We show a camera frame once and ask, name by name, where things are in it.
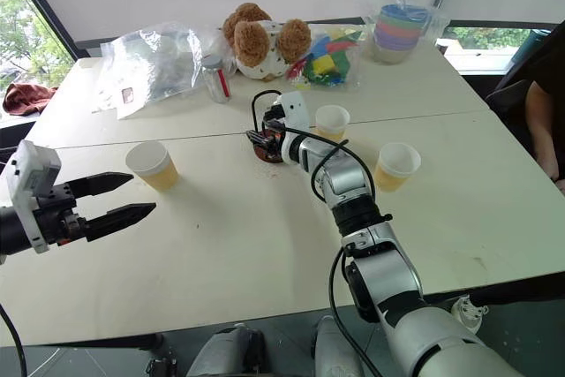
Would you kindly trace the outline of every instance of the floor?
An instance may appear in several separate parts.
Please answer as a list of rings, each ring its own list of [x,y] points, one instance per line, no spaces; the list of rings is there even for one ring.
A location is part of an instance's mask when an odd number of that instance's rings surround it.
[[[263,331],[273,372],[312,376],[312,329],[328,311],[315,311],[247,321]],[[363,322],[352,307],[341,309],[346,326],[385,377],[401,376],[390,356],[380,325]],[[28,375],[35,377],[138,377],[145,375],[151,358],[172,355],[178,375],[184,376],[200,347],[226,325],[165,333],[154,354],[135,349],[26,348]],[[492,306],[478,335],[524,375],[565,375],[565,300]],[[37,369],[46,359],[53,358]],[[19,376],[13,348],[0,349],[0,375]]]

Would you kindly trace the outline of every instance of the brown teddy bear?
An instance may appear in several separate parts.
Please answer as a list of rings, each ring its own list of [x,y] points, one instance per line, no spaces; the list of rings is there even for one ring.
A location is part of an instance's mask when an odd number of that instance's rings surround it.
[[[241,4],[223,23],[237,67],[250,79],[271,81],[283,75],[308,51],[310,28],[300,19],[271,20],[257,4]]]

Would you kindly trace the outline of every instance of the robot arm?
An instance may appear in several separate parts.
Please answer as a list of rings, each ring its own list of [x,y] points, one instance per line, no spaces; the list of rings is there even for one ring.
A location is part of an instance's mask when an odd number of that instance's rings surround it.
[[[278,148],[286,163],[298,164],[308,173],[320,168],[315,179],[343,237],[343,251],[351,259],[345,276],[355,305],[364,320],[382,323],[405,375],[520,375],[450,313],[424,302],[416,269],[388,223],[392,217],[382,215],[375,204],[360,163],[343,151],[328,159],[333,145],[290,132],[308,132],[301,94],[280,95],[266,119],[266,131],[247,133],[255,151],[265,150],[273,158]]]
[[[54,149],[28,140],[19,143],[4,170],[12,206],[0,207],[0,263],[30,247],[44,253],[53,243],[96,240],[133,225],[155,208],[154,203],[132,204],[86,220],[72,211],[76,199],[110,192],[133,176],[106,172],[54,185],[60,169]]]

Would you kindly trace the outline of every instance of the yellow block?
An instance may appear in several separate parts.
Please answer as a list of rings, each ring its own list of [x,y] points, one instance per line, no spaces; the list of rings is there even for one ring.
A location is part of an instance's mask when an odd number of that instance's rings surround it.
[[[335,69],[334,60],[330,55],[324,55],[323,57],[319,57],[312,62],[312,67],[314,73],[320,75],[325,74],[326,72],[333,71]]]
[[[330,28],[328,29],[329,38],[331,40],[340,39],[347,35],[347,31],[342,28]]]

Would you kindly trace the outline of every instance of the plastic bag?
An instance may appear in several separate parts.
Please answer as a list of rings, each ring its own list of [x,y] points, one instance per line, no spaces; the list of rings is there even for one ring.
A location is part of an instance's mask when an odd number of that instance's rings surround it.
[[[222,58],[224,75],[231,77],[237,71],[236,57],[233,49],[219,28],[202,27],[191,29],[188,32],[188,44],[192,51],[194,71],[192,74],[192,86],[198,87],[202,84],[202,59],[210,55]]]
[[[126,34],[101,48],[103,65],[93,111],[116,108],[118,119],[205,86],[201,60],[207,55],[222,57],[227,76],[236,71],[230,46],[214,28],[169,22]]]
[[[300,89],[358,86],[358,62],[367,38],[365,26],[311,24],[312,45],[286,72]]]
[[[101,45],[104,65],[97,107],[116,107],[121,119],[149,103],[192,88],[188,28],[176,22],[151,26]]]
[[[445,15],[418,0],[356,1],[364,21],[374,25],[374,52],[383,62],[401,62],[413,51],[420,38],[429,40],[440,34],[448,24]]]

